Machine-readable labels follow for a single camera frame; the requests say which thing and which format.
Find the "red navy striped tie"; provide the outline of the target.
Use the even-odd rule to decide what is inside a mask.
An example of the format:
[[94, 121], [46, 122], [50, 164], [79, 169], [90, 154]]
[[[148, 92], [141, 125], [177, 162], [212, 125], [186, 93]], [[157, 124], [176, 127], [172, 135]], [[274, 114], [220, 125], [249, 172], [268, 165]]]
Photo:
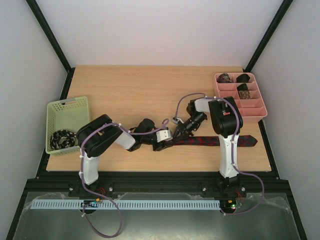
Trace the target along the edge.
[[[240, 135], [237, 140], [238, 147], [254, 147], [258, 140], [251, 135]], [[172, 140], [172, 146], [206, 146], [219, 147], [218, 136], [190, 136], [181, 140]]]

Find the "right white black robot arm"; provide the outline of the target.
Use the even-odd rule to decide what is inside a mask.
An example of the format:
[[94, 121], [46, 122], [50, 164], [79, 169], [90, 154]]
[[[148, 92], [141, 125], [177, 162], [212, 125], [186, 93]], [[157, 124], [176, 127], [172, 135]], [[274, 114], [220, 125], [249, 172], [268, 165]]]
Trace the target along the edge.
[[186, 110], [190, 115], [187, 121], [181, 122], [174, 118], [177, 127], [173, 140], [179, 141], [192, 136], [201, 123], [208, 119], [206, 113], [209, 113], [220, 144], [221, 180], [218, 183], [218, 191], [224, 196], [229, 196], [235, 191], [238, 183], [237, 144], [240, 129], [243, 127], [243, 119], [235, 99], [232, 96], [198, 98], [191, 100]]

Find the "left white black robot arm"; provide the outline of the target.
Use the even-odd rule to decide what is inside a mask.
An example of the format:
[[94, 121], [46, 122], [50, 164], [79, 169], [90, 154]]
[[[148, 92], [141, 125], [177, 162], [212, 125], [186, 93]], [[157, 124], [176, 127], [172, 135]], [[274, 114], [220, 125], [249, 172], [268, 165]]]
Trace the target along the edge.
[[79, 177], [83, 184], [91, 185], [99, 178], [98, 168], [101, 155], [112, 145], [117, 144], [132, 152], [141, 145], [152, 145], [157, 151], [165, 143], [173, 139], [172, 132], [167, 127], [168, 119], [157, 128], [148, 118], [143, 119], [137, 127], [125, 129], [120, 123], [115, 123], [106, 114], [83, 126], [76, 138], [80, 147]]

